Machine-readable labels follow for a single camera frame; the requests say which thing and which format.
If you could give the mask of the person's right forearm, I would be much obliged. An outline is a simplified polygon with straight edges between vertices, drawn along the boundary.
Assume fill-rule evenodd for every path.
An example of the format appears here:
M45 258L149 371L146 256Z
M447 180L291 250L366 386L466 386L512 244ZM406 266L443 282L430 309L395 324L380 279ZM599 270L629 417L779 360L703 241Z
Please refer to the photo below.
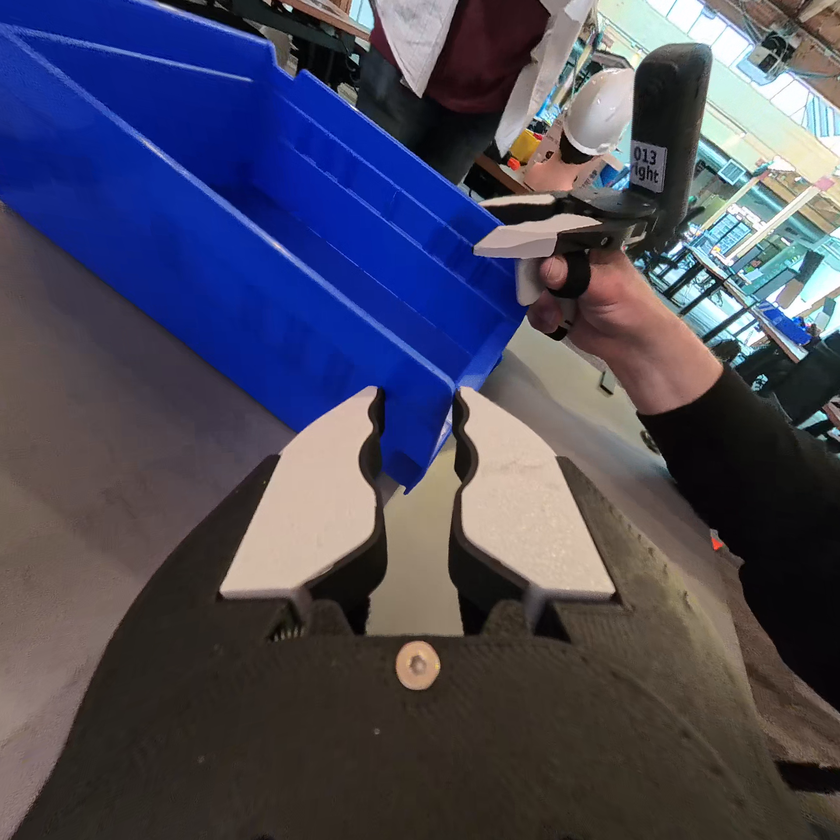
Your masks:
M639 415L696 514L742 560L744 600L790 670L839 699L839 464L732 370Z

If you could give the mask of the mannequin head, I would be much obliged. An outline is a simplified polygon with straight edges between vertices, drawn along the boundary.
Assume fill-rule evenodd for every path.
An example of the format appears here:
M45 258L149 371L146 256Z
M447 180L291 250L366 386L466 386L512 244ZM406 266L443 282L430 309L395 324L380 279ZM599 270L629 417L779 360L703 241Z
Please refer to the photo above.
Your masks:
M556 120L544 135L526 166L523 184L534 192L611 187L623 173L624 163L614 154L578 161L581 152L564 138L561 123Z

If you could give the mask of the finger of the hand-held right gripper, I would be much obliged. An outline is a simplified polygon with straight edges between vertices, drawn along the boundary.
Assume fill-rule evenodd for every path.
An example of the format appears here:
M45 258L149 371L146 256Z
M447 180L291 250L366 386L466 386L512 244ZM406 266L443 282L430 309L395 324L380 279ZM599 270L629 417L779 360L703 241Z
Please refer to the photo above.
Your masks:
M479 205L501 225L543 222L573 213L567 193L511 194L486 199Z
M530 259L551 256L557 237L580 226L579 219L544 219L498 226L473 246L475 256Z

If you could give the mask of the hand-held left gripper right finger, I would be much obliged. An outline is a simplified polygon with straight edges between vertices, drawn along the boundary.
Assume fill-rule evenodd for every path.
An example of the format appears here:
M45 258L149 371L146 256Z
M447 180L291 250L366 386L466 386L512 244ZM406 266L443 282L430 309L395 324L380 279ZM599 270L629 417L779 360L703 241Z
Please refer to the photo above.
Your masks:
M471 604L611 601L615 584L553 449L470 387L455 395L453 436L458 594Z

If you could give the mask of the person's right hand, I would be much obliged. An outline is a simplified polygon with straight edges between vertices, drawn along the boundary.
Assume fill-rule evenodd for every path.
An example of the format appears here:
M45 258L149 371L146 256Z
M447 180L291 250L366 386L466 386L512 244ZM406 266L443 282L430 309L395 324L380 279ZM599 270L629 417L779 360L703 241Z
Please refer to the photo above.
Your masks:
M722 364L619 250L592 250L568 340L605 362L637 412L675 411L719 381Z

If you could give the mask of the white hard hat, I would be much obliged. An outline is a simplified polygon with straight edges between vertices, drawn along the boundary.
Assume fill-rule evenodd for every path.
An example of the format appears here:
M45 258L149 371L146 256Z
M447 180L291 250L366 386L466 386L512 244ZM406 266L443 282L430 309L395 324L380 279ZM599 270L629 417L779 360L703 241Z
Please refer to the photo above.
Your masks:
M595 73L563 114L563 139L590 158L613 151L632 120L634 84L631 67Z

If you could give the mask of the blue plastic bin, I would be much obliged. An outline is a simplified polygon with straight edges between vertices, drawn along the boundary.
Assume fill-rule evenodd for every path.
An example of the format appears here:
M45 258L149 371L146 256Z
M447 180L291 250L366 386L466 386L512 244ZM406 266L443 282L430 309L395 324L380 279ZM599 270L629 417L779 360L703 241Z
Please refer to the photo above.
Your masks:
M2 2L2 202L295 431L366 385L410 490L524 310L497 220L273 45Z

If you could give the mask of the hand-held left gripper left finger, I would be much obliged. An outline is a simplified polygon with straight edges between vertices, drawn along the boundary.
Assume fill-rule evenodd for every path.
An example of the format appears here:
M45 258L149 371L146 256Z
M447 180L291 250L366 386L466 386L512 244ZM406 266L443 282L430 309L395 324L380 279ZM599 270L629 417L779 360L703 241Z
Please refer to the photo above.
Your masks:
M366 386L282 449L220 586L224 599L364 601L382 582L384 397Z

